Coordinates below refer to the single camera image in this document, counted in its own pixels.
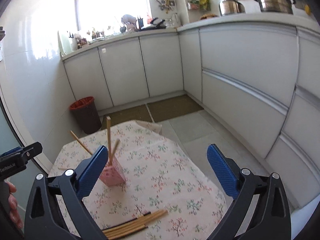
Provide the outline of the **person's left hand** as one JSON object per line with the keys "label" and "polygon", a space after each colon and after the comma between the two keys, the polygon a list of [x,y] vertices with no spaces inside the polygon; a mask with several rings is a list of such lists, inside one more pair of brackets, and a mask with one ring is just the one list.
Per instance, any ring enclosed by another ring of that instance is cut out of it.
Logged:
{"label": "person's left hand", "polygon": [[18,207],[17,199],[14,196],[14,193],[17,191],[16,186],[9,181],[6,181],[5,183],[9,186],[8,203],[10,206],[10,212],[9,212],[10,219],[19,229],[22,229],[23,222],[17,210],[17,207]]}

